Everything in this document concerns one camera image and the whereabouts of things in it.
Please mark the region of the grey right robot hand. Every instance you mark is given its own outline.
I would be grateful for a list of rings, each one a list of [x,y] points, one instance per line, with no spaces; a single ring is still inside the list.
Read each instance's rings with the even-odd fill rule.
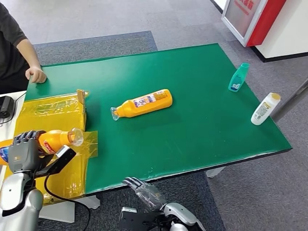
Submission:
[[[131,187],[151,211],[160,211],[167,204],[167,200],[153,184],[135,177],[126,177],[122,183]]]

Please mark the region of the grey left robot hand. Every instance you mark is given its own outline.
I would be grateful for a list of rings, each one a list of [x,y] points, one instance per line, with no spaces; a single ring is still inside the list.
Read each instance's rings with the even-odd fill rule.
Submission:
[[[46,167],[53,154],[45,152],[39,143],[43,130],[23,132],[13,139],[8,147],[8,166],[12,173],[20,171],[40,171]]]

